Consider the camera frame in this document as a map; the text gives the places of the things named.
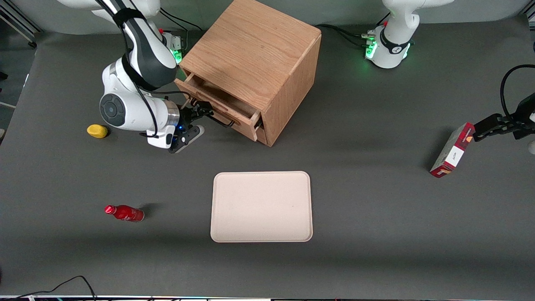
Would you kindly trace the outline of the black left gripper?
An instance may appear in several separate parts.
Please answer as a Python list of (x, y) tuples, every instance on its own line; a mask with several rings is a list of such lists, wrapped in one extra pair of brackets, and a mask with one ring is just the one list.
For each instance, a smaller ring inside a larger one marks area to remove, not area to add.
[(525, 138), (535, 133), (535, 94), (531, 94), (518, 104), (516, 111), (510, 113), (505, 100), (501, 99), (501, 107), (506, 114), (506, 126), (503, 126), (503, 116), (492, 114), (487, 118), (474, 124), (474, 141), (481, 140), (494, 135), (505, 135), (512, 133), (516, 140)]

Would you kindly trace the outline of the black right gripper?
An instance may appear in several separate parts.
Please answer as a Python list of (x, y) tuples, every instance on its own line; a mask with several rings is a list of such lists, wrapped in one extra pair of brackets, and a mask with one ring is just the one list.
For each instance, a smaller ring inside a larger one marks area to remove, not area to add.
[(179, 109), (179, 131), (187, 131), (191, 128), (193, 121), (210, 116), (213, 113), (213, 107), (209, 102), (196, 101), (196, 108)]

